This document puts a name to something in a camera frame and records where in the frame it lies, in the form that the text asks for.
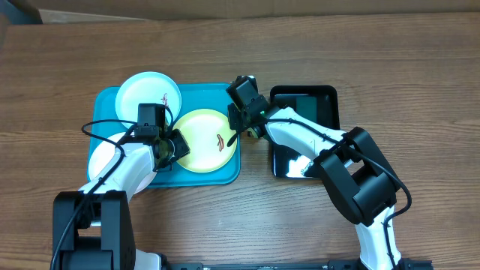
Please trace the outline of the yellow-green plate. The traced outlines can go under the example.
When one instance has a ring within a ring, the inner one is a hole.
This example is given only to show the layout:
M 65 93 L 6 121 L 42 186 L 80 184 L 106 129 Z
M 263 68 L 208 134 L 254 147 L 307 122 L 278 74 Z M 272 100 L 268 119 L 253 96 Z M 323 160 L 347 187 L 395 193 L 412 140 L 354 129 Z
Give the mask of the yellow-green plate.
M 177 163 L 193 173 L 210 173 L 226 165 L 236 151 L 236 141 L 228 118 L 213 109 L 196 109 L 183 115 L 174 125 L 185 138 L 190 153 Z

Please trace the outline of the black plastic tray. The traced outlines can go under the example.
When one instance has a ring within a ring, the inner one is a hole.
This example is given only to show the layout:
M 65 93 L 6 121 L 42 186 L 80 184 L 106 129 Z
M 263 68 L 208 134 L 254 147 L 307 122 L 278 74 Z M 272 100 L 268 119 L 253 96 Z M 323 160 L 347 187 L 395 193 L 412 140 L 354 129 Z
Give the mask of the black plastic tray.
M 340 128 L 338 95 L 330 85 L 277 85 L 270 91 L 270 101 L 279 107 L 291 107 L 295 110 L 295 97 L 311 95 L 317 101 L 317 124 L 338 130 Z M 271 171 L 282 179 L 318 179 L 315 169 L 308 169 L 311 162 L 304 155 L 283 145 L 271 147 Z

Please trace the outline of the green sponge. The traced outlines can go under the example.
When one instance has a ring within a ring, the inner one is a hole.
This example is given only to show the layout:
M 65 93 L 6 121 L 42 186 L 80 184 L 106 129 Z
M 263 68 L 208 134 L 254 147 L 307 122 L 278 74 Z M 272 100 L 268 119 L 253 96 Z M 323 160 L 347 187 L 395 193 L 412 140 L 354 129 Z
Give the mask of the green sponge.
M 296 96 L 295 111 L 303 118 L 317 123 L 317 98 L 306 94 Z

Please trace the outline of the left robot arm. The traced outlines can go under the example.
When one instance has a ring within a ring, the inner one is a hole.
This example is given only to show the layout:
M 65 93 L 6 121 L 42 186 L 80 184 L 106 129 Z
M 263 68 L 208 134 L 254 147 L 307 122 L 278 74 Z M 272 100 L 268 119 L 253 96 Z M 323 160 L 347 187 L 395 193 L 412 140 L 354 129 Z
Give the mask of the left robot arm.
M 132 127 L 113 143 L 100 174 L 53 202 L 51 269 L 168 269 L 159 253 L 138 250 L 129 202 L 153 172 L 190 151 L 180 130 Z

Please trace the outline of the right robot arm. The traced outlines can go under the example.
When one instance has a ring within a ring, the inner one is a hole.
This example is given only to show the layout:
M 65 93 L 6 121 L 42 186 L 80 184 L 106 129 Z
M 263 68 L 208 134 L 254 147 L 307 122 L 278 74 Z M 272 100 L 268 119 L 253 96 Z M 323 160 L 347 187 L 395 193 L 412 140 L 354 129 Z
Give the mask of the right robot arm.
M 364 269 L 399 269 L 393 219 L 398 191 L 407 192 L 371 135 L 360 127 L 349 132 L 323 127 L 290 107 L 269 103 L 254 107 L 231 103 L 229 126 L 237 134 L 249 129 L 309 159 L 307 170 L 319 173 L 335 208 L 354 224 Z

